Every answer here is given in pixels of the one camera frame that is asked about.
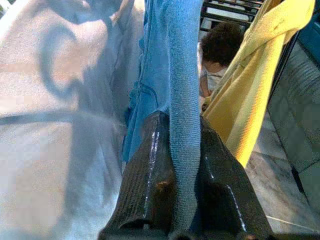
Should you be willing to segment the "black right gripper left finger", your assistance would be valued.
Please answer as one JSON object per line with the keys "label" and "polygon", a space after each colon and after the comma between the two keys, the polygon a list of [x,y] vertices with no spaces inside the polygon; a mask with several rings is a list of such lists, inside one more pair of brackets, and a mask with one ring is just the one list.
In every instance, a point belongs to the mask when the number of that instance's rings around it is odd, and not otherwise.
{"label": "black right gripper left finger", "polygon": [[167,239],[176,199],[169,123],[161,111],[145,119],[143,140],[124,169],[115,210],[100,240]]}

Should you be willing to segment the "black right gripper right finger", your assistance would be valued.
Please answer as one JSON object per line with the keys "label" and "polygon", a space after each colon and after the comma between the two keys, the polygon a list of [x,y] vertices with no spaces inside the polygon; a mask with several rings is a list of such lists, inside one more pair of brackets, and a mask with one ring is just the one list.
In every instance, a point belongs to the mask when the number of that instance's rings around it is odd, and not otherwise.
{"label": "black right gripper right finger", "polygon": [[266,239],[272,229],[245,169],[203,117],[200,131],[196,188],[201,228]]}

